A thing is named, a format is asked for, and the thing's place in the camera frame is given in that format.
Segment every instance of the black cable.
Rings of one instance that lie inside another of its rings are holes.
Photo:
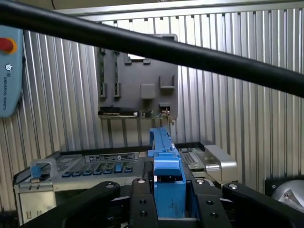
[[[55,5],[54,5],[54,0],[51,0],[51,2],[52,2],[53,8],[56,10]]]
[[[0,24],[227,75],[304,97],[304,75],[248,58],[0,0]]]

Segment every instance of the screw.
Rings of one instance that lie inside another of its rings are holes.
[[[143,184],[143,183],[145,183],[146,181],[145,181],[144,179],[139,179],[137,182],[140,183],[140,184]]]
[[[142,211],[142,212],[140,213],[140,216],[141,216],[141,217],[147,217],[147,215],[148,215],[148,213],[147,213],[146,211]]]
[[[204,183],[204,181],[202,179],[197,179],[196,182],[199,183],[199,184],[203,184]]]
[[[106,186],[108,189],[114,187],[114,185],[112,183],[108,183],[108,185]]]
[[[211,200],[207,200],[206,203],[207,203],[208,205],[213,205],[213,201],[211,201]]]
[[[230,184],[229,187],[232,188],[232,189],[234,189],[234,190],[238,188],[238,186],[235,185],[235,184]]]
[[[214,218],[217,218],[217,217],[218,217],[218,214],[215,213],[215,212],[210,213],[210,215],[211,215],[211,217],[214,217]]]

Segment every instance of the blue latch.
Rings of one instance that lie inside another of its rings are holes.
[[[93,172],[93,175],[101,175],[101,170],[95,170],[95,171]]]
[[[154,199],[158,217],[183,218],[186,209],[186,178],[181,156],[172,143],[166,128],[150,130],[152,150],[148,156],[154,157]]]
[[[122,172],[122,170],[123,170],[123,167],[122,167],[121,162],[116,163],[116,165],[115,165],[115,173]]]
[[[41,177],[41,168],[39,166],[33,166],[30,169],[31,178],[40,178]]]
[[[71,172],[65,172],[61,175],[61,177],[70,177],[71,176]]]
[[[84,175],[84,176],[91,176],[92,172],[90,170],[85,170],[82,175]]]
[[[81,172],[80,171],[75,171],[72,174],[72,177],[80,177],[81,176]]]
[[[104,170],[104,174],[110,174],[112,170]]]

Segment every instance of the bolt head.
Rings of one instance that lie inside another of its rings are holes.
[[[144,179],[139,179],[137,182],[140,183],[140,184],[143,184],[143,183],[145,183],[146,181],[145,181]]]
[[[217,213],[215,213],[215,212],[212,212],[212,213],[210,213],[210,216],[214,217],[214,218],[217,218],[219,215]]]
[[[230,184],[229,187],[232,188],[233,190],[238,188],[238,186],[236,184]]]
[[[211,200],[207,200],[206,203],[207,203],[208,205],[213,205],[213,201],[211,201]]]
[[[147,215],[148,215],[148,213],[147,213],[146,211],[142,211],[142,212],[140,213],[140,216],[141,216],[141,217],[147,217]]]
[[[197,179],[196,182],[197,182],[198,184],[202,184],[202,183],[204,183],[204,180],[202,180],[202,179]]]

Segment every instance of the universal robots logo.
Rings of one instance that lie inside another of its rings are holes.
[[[11,65],[11,64],[7,64],[7,65],[5,65],[5,69],[7,70],[7,71],[11,71],[12,70],[12,68],[13,68],[13,66]]]

